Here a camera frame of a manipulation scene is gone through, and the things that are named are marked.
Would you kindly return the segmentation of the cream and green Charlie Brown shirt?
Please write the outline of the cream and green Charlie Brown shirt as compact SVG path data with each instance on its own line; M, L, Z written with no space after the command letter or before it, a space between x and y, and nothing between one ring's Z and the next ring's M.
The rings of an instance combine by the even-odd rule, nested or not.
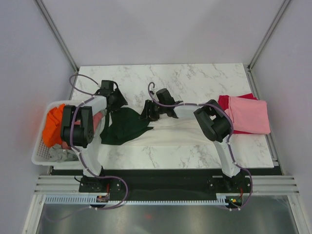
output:
M121 108L105 119L101 143L125 146L196 146L213 145L195 116L195 107L178 107L178 118L161 116L157 121L142 119L135 110Z

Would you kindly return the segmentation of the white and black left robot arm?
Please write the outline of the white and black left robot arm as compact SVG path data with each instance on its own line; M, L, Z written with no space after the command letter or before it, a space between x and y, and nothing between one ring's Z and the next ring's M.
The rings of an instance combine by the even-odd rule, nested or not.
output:
M89 98L63 108L60 137L79 158L84 175L93 176L90 186L97 192L107 186L106 178L100 176L100 134L110 125L110 113L127 104L115 81L102 80L99 89Z

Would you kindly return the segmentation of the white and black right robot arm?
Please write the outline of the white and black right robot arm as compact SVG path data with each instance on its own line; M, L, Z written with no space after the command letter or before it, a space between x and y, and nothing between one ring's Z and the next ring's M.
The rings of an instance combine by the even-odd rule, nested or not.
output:
M216 100L211 99L206 103L184 103L175 101L170 92L163 88L157 91L155 99L154 92L149 92L151 100L146 100L142 119L157 121L161 114L172 118L195 118L204 136L213 142L221 161L223 175L223 186L229 192L236 191L241 186L237 175L241 167L236 164L233 151L230 146L230 137L234 127L230 117L225 113Z

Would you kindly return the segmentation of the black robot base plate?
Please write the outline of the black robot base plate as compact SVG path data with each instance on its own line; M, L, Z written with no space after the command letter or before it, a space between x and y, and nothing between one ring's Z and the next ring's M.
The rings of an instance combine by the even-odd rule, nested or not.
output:
M108 193L111 200L195 201L213 200L217 193L246 195L254 190L256 178L280 176L280 167L242 171L234 182L220 169L106 170L102 176L87 177L81 170L53 170L53 176L70 176L79 183L81 193Z

